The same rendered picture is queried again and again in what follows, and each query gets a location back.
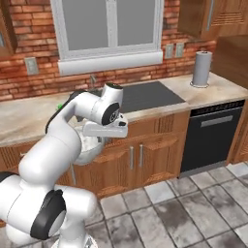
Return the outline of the black dishwasher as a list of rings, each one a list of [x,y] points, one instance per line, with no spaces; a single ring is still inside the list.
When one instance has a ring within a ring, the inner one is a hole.
[[[245,101],[239,100],[191,111],[180,177],[222,166],[228,157]],[[201,127],[205,120],[233,115],[232,121]]]

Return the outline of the wooden drawer front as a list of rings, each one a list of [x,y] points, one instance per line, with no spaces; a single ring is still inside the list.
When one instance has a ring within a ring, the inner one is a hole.
[[[18,164],[35,141],[0,147],[0,171],[17,171]]]

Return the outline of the wooden base cabinet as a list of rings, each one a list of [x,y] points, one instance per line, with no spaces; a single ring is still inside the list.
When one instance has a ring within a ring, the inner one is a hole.
[[[245,101],[240,119],[232,140],[227,164],[248,161],[248,100]]]

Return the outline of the wooden wall cupboard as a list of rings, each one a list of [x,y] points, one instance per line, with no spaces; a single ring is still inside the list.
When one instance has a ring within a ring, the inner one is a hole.
[[[210,0],[180,0],[178,27],[203,40],[248,35],[248,0],[215,0],[209,31],[205,31]]]
[[[17,39],[9,10],[8,0],[0,0],[0,57],[16,52]]]

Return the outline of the dark grey sink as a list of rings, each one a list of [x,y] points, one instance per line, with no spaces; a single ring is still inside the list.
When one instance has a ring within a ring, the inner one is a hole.
[[[184,100],[169,90],[162,82],[152,81],[121,87],[107,83],[106,88],[115,93],[122,93],[121,113],[154,109],[184,103]]]

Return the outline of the wooden tall cabinet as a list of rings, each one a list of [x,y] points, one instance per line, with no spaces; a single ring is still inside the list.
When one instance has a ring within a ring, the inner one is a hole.
[[[248,89],[248,35],[219,38],[211,72]]]

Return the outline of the wooden panel under sink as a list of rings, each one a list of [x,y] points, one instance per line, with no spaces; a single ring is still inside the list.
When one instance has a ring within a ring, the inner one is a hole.
[[[188,127],[189,116],[189,111],[181,111],[131,122],[128,125],[127,138],[185,132]]]

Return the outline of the wooden cupboard door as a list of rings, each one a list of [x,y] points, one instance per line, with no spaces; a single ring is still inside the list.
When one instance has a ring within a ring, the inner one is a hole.
[[[146,186],[175,178],[180,173],[186,133],[151,135],[138,142],[137,183]],[[143,144],[143,164],[140,163],[140,144]]]
[[[129,188],[130,146],[136,142],[128,140],[107,145],[91,163],[74,164],[77,186],[93,192],[98,198],[124,192]]]

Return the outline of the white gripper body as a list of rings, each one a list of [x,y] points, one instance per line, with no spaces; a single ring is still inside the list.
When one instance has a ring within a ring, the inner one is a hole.
[[[85,137],[126,138],[128,126],[119,126],[115,124],[102,126],[95,122],[87,121],[82,128],[82,134]]]

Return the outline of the white paper towel roll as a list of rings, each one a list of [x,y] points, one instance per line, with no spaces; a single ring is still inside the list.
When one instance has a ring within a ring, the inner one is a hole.
[[[193,77],[190,84],[197,88],[208,86],[208,77],[212,53],[210,51],[197,51]]]

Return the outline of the white framed window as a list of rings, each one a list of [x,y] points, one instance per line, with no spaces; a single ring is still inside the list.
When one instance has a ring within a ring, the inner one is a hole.
[[[164,0],[50,0],[62,76],[156,65]]]

